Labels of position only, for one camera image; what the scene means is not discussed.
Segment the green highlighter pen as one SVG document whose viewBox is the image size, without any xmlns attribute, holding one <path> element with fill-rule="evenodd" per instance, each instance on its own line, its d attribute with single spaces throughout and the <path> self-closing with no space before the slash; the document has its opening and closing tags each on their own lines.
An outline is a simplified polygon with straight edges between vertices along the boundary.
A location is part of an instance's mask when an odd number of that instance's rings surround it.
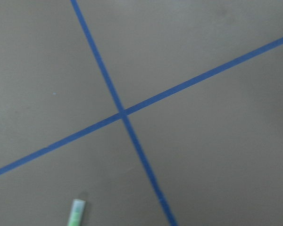
<svg viewBox="0 0 283 226">
<path fill-rule="evenodd" d="M 69 213 L 67 226 L 80 226 L 83 213 L 85 209 L 86 201 L 80 199 L 74 199 L 72 202 L 71 210 Z"/>
</svg>

